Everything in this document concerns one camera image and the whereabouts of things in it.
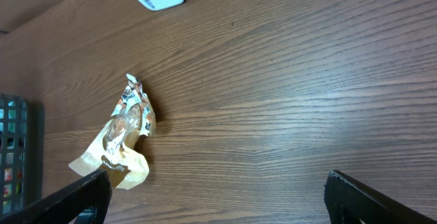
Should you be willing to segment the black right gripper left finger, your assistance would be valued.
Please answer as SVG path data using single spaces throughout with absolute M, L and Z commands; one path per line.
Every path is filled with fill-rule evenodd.
M 112 197 L 106 171 L 97 169 L 1 220 L 3 224 L 103 224 Z

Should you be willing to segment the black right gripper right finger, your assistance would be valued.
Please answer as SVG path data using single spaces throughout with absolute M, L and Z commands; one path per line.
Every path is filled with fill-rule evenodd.
M 428 216 L 338 170 L 328 173 L 324 202 L 332 224 L 436 224 Z

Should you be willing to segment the beige cookie bag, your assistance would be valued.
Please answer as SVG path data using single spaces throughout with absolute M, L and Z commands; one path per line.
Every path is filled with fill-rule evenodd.
M 149 175 L 145 156 L 134 147 L 141 136 L 153 134 L 156 116 L 140 80 L 131 74 L 126 77 L 128 84 L 111 119 L 69 168 L 80 176 L 97 169 L 105 170 L 113 188 L 129 190 L 143 183 Z

